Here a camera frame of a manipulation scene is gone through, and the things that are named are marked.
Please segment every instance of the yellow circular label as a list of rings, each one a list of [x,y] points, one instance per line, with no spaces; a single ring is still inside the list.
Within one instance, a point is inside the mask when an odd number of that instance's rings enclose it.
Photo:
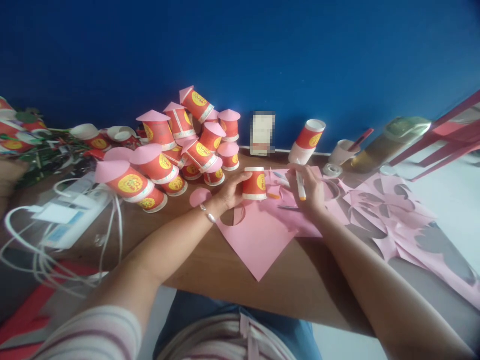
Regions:
[[[185,115],[185,121],[188,123],[188,125],[192,125],[192,123],[191,123],[191,121],[190,121],[190,118],[189,118],[189,116],[187,115],[187,112],[185,111],[183,114]]]
[[[265,174],[261,174],[258,179],[256,180],[256,184],[258,187],[262,190],[266,190],[267,188],[265,187]]]
[[[145,128],[146,138],[149,142],[152,141],[154,139],[154,132],[146,123],[143,124],[143,127]]]
[[[118,182],[118,188],[129,194],[137,193],[143,186],[142,179],[134,174],[129,174]]]
[[[4,141],[1,143],[1,146],[10,150],[18,150],[24,147],[20,141],[15,140]]]
[[[147,197],[142,201],[140,201],[138,205],[140,205],[142,208],[147,210],[153,209],[155,207],[155,199],[152,199],[151,197]]]
[[[322,134],[323,134],[323,132],[315,135],[314,137],[312,137],[312,138],[310,139],[310,143],[309,143],[309,144],[310,144],[311,147],[316,147],[316,146],[317,146],[317,144],[319,143],[320,138],[322,137]]]
[[[196,152],[203,157],[207,157],[211,154],[210,150],[208,150],[203,144],[198,143],[196,145]]]
[[[214,147],[215,149],[218,149],[219,146],[220,146],[220,142],[222,142],[222,138],[221,138],[221,137],[219,137],[217,140],[215,140],[215,142],[213,143],[213,147]]]
[[[207,100],[205,100],[203,96],[196,91],[192,92],[191,98],[193,99],[193,102],[198,106],[205,106],[207,104]]]
[[[225,132],[227,131],[227,124],[225,123],[225,121],[220,120],[220,126],[223,129],[223,131]]]
[[[179,191],[184,187],[184,181],[180,176],[177,176],[175,179],[172,180],[171,183],[168,184],[168,187],[173,191]]]
[[[172,163],[165,157],[165,155],[160,154],[160,166],[164,169],[170,169],[172,167]]]
[[[107,142],[103,139],[95,139],[91,142],[91,145],[94,148],[97,148],[97,149],[100,149],[100,150],[103,150],[108,146]]]

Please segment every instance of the right hand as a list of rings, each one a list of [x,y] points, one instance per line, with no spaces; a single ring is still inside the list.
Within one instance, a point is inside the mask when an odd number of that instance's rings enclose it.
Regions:
[[[295,163],[288,164],[290,169],[286,178],[290,183],[290,188],[295,197],[296,204],[307,216],[318,215],[324,213],[327,208],[325,207],[325,190],[324,183],[321,181],[312,171],[312,168],[308,165],[299,165]],[[303,176],[303,182],[305,184],[306,200],[301,201],[299,198],[299,187],[297,184],[297,174],[299,172]]]

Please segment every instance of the forearm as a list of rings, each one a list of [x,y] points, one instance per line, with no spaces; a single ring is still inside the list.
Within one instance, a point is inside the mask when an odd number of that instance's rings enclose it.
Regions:
[[[328,212],[320,211],[315,218],[326,245],[391,356],[424,352],[422,355],[437,353],[448,359],[474,357],[440,314],[366,244]]]

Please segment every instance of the marker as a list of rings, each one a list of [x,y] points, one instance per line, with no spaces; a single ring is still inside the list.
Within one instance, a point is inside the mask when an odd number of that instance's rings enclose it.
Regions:
[[[298,185],[298,197],[300,198],[300,201],[307,200],[307,193],[305,192],[305,185],[304,185],[304,177],[299,171],[296,172],[296,183]]]

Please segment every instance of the bracelet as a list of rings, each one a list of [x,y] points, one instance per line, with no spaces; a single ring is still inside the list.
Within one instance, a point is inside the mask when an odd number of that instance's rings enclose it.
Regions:
[[[202,210],[203,212],[206,212],[207,211],[207,208],[205,207],[205,205],[203,205],[202,203],[200,204],[200,210]],[[215,224],[217,222],[217,220],[215,220],[214,216],[211,214],[211,213],[208,213],[206,215],[207,219],[212,223],[212,224]]]

